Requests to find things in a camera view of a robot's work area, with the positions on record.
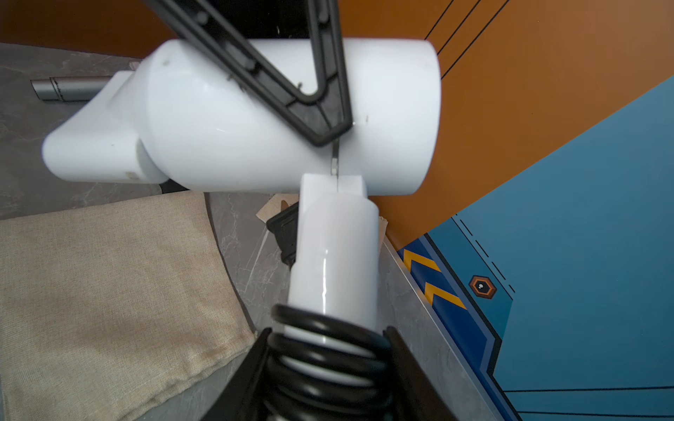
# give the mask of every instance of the blue panel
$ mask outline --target blue panel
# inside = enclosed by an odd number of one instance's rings
[[[674,417],[674,389],[506,393],[516,410]]]
[[[673,189],[671,78],[459,214],[516,290],[504,390],[672,385]]]
[[[615,416],[582,416],[568,414],[520,414],[522,421],[654,421],[654,418],[615,417]],[[674,420],[672,417],[655,418],[655,420]]]
[[[454,219],[450,219],[429,232],[431,239],[450,264],[461,282],[470,291],[473,299],[478,304],[486,318],[491,323],[499,337],[503,337],[508,323],[508,314],[512,305],[512,298],[508,291],[487,267],[480,255],[475,251],[466,236],[457,227]],[[491,300],[478,297],[470,289],[470,281],[473,276],[486,276],[497,287],[496,294]]]
[[[433,260],[419,240],[410,243],[405,249]],[[424,292],[426,289],[426,282],[428,282],[450,294],[456,296],[459,295],[459,293],[457,293],[445,279],[442,272],[438,272],[414,261],[412,262],[410,272],[419,285],[419,288]],[[452,336],[452,339],[454,339],[454,342],[456,342],[456,345],[461,349],[461,352],[468,360],[468,363],[472,367],[479,369],[485,353],[487,338],[480,330],[475,319],[471,317],[467,310],[447,302],[442,298],[433,300],[433,309],[447,328],[447,331]]]
[[[429,283],[456,295],[466,305],[466,310],[464,310],[442,298],[433,300],[433,309],[437,316],[447,328],[496,408],[501,412],[503,419],[514,421],[517,419],[514,410],[509,406],[505,395],[496,387],[489,374],[489,362],[497,341],[492,331],[471,305],[464,294],[464,289],[457,283],[425,237],[412,241],[400,250],[398,253],[401,258],[404,258],[405,250],[434,261],[440,268],[438,272],[420,263],[414,261],[411,263],[410,272],[422,291],[425,290],[426,283]]]

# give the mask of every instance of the silver metal pipe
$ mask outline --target silver metal pipe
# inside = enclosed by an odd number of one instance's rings
[[[50,77],[31,80],[33,90],[43,101],[89,101],[112,76]]]

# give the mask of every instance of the white plastic device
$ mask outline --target white plastic device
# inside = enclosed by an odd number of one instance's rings
[[[315,89],[308,40],[251,42],[303,91]],[[47,136],[44,162],[67,181],[299,191],[288,303],[374,329],[379,212],[367,197],[411,194],[423,182],[440,74],[435,49],[421,40],[347,38],[344,56],[354,125],[340,138],[336,174],[330,146],[310,145],[184,40],[118,72]]]

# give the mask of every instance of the orange surface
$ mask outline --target orange surface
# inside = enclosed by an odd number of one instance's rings
[[[506,0],[479,0],[467,15],[463,24],[453,32],[451,40],[443,44],[437,59],[440,62],[440,74],[444,75],[450,67],[456,63],[461,54],[468,48],[470,43],[484,29],[489,20],[499,11]]]
[[[439,52],[446,43],[449,44],[450,39],[454,39],[453,35],[456,35],[456,32],[463,27],[464,21],[468,20],[467,17],[472,14],[471,11],[477,8],[479,3],[480,0],[454,0],[452,2],[427,38],[435,47],[436,52]]]
[[[373,198],[389,238],[402,248],[672,75],[674,1],[511,0],[442,81],[419,191]]]
[[[142,0],[0,0],[0,42],[144,58],[171,38]]]
[[[342,35],[424,39],[447,4],[445,0],[340,0]]]

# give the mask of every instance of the burlap sack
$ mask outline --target burlap sack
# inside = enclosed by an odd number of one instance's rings
[[[133,420],[253,334],[186,191],[0,221],[5,419]]]

